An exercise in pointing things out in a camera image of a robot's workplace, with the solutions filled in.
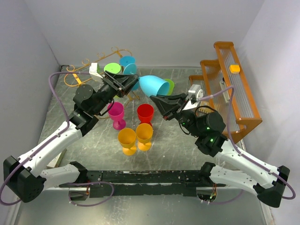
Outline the dark blue wine glass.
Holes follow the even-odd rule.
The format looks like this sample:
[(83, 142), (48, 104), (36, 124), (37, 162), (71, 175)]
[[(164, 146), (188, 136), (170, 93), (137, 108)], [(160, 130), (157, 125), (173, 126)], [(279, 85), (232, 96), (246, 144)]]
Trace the dark blue wine glass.
[(124, 68), (124, 75), (131, 75), (137, 72), (137, 66), (135, 64), (135, 58), (133, 56), (124, 56), (120, 58), (119, 63)]

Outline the light blue wine glass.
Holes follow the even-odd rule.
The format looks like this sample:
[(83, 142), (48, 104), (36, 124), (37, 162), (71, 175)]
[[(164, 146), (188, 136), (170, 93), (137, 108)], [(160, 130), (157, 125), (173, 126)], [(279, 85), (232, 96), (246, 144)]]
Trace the light blue wine glass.
[(170, 84), (160, 77), (145, 75), (139, 77), (139, 81), (134, 85), (132, 91), (137, 90), (138, 88), (141, 88), (142, 92), (147, 97), (150, 97), (151, 95), (166, 96), (168, 94)]

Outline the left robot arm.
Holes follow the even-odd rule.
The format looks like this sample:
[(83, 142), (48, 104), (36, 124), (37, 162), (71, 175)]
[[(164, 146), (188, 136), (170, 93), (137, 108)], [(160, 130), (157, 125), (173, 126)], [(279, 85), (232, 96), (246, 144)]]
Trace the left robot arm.
[(49, 137), (18, 158), (10, 156), (3, 162), (4, 181), (1, 190), (8, 187), (24, 203), (33, 201), (42, 191), (61, 184), (82, 187), (88, 185), (88, 170), (74, 161), (64, 167), (47, 169), (46, 166), (69, 145), (88, 134), (98, 123), (98, 116), (116, 105), (114, 97), (126, 96), (138, 82), (139, 76), (119, 75), (108, 71), (91, 72), (91, 77), (102, 84), (94, 90), (82, 84), (75, 92), (74, 110)]

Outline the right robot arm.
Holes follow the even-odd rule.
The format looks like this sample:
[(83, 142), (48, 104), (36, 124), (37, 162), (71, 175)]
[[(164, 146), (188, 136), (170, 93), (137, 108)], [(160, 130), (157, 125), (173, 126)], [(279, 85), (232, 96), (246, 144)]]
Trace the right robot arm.
[(290, 170), (265, 163), (223, 135), (225, 123), (222, 116), (213, 111), (197, 115), (188, 105), (187, 94), (175, 96), (151, 96), (165, 120), (176, 119), (187, 135), (196, 138), (196, 146), (205, 155), (230, 163), (237, 171), (227, 170), (212, 163), (205, 163), (199, 174), (203, 186), (225, 184), (254, 194), (262, 203), (278, 208), (284, 199), (284, 191)]

